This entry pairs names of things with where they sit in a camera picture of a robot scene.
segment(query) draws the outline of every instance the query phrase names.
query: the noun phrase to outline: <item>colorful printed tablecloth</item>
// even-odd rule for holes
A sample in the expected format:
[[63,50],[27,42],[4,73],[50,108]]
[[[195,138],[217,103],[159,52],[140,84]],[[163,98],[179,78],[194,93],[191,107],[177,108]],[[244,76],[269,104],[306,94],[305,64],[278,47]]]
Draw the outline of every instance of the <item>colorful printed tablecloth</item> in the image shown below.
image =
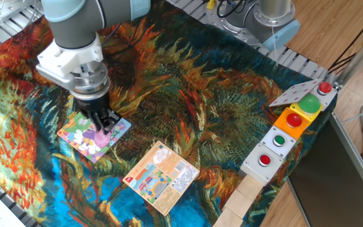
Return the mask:
[[[113,28],[100,31],[101,39]],[[285,108],[268,104],[309,79],[155,1],[103,49],[110,105],[133,128],[93,164],[56,134],[77,114],[73,97],[35,70],[37,54],[52,39],[42,18],[0,45],[0,185],[42,226],[214,224],[241,180],[243,160]],[[332,108],[298,140],[244,225],[260,225]],[[122,182],[158,140],[200,169],[168,216]]]

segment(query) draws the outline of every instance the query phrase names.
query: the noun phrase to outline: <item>red button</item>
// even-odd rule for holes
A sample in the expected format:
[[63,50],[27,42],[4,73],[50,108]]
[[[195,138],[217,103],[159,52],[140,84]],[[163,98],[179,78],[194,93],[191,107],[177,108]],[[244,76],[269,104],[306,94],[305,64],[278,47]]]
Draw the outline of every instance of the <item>red button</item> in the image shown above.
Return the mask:
[[287,123],[291,127],[299,127],[302,124],[302,117],[297,113],[290,113],[287,116]]
[[268,155],[263,154],[263,155],[261,155],[261,156],[260,156],[260,158],[258,159],[258,162],[259,162],[259,164],[260,164],[260,165],[262,165],[262,166],[267,166],[268,164],[270,164],[271,159],[270,159],[270,157],[269,157]]
[[322,92],[321,95],[325,95],[329,92],[331,92],[331,84],[327,83],[327,82],[322,82],[320,85],[319,85],[319,93]]

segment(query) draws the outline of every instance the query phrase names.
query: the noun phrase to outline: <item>button panel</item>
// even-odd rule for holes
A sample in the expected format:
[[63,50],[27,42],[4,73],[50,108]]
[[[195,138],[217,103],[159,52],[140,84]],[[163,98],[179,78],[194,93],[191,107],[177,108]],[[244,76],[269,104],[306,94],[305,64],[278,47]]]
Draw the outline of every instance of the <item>button panel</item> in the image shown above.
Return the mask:
[[298,103],[292,103],[290,105],[290,109],[293,110],[295,113],[299,114],[301,117],[305,118],[306,120],[308,120],[310,123],[312,123],[316,117],[319,115],[321,109],[322,109],[322,105],[320,105],[319,110],[316,111],[315,113],[309,113],[309,112],[305,112],[304,110],[302,110]]
[[259,157],[258,159],[258,163],[262,166],[262,167],[267,167],[268,164],[270,164],[271,159],[268,155],[263,154]]
[[326,108],[330,105],[331,101],[333,101],[335,95],[337,94],[337,90],[332,88],[331,91],[328,92],[326,95],[321,95],[319,93],[319,87],[317,87],[313,88],[310,93],[319,99],[322,105],[321,111],[325,111]]
[[[261,161],[268,162],[267,157],[269,158],[269,164],[267,166],[261,165],[260,159]],[[250,175],[261,184],[266,185],[274,177],[275,173],[277,173],[283,161],[283,158],[279,157],[266,146],[257,144],[240,166],[239,174],[242,177]]]
[[294,147],[296,140],[281,129],[273,126],[260,142],[268,149],[285,158]]
[[304,112],[309,114],[314,114],[320,109],[320,101],[313,94],[307,94],[297,104]]
[[327,93],[331,92],[331,84],[328,82],[322,82],[319,84],[318,93],[320,95],[327,95]]
[[[300,118],[301,125],[297,127],[293,127],[291,124],[294,124],[292,121],[289,122],[288,118],[289,116],[292,116],[292,114],[296,117]],[[275,121],[274,125],[275,127],[281,129],[286,134],[290,135],[295,140],[298,140],[299,137],[301,137],[301,134],[303,131],[308,127],[309,121],[300,116],[299,114],[295,113],[290,108],[286,108],[280,117]]]

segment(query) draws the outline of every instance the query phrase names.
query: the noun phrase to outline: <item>emergency stop button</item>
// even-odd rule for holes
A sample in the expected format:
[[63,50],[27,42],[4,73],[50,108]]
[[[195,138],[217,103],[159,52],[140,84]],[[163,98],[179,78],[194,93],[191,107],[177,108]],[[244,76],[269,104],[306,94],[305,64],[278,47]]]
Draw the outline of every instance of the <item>emergency stop button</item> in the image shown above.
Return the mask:
[[328,82],[322,82],[319,84],[318,93],[320,95],[327,95],[327,93],[331,92],[331,84]]
[[262,167],[267,167],[270,162],[271,158],[266,154],[261,155],[258,159],[258,164],[260,164]]

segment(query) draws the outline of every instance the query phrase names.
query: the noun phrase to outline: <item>green button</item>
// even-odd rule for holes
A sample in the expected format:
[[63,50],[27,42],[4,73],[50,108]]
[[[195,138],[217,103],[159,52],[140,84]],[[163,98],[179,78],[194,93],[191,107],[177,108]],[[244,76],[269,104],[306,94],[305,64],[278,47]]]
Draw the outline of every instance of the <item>green button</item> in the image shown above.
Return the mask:
[[285,143],[285,139],[284,139],[282,136],[276,136],[276,137],[275,137],[275,142],[276,142],[277,144],[281,144],[281,145],[283,145],[283,144]]
[[310,114],[316,113],[320,109],[320,101],[318,97],[308,94],[298,103],[299,107]]

